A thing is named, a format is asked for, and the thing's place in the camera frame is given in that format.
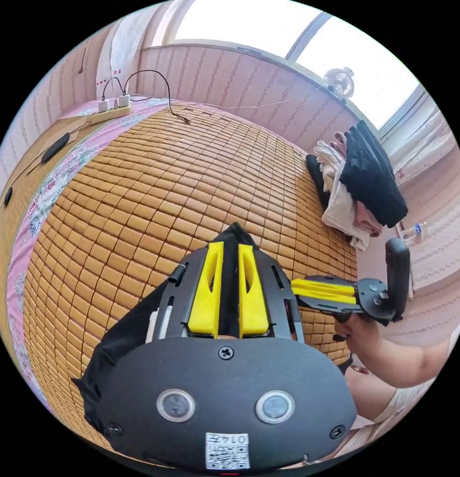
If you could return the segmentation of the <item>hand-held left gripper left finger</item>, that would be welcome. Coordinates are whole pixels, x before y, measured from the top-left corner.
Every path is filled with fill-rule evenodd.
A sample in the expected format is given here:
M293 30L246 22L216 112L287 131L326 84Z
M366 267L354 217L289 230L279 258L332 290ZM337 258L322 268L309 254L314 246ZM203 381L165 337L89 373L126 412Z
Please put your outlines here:
M224 243L208 245L188 320L193 334L218 337Z

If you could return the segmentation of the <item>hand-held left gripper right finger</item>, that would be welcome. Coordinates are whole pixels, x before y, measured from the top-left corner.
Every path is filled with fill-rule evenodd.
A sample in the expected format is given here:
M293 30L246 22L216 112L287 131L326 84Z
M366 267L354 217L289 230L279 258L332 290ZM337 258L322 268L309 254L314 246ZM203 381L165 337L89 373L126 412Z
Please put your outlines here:
M238 245L239 337L263 336L268 332L265 296L253 247Z

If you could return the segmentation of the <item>person's right hand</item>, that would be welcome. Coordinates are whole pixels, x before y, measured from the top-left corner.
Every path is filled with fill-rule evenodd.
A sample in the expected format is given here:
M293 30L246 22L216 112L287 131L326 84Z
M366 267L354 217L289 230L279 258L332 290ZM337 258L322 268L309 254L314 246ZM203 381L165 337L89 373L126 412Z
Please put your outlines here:
M334 330L345 339L350 351L356 354L371 373L382 377L383 366L387 360L387 345L373 320L350 315L344 323L336 321Z

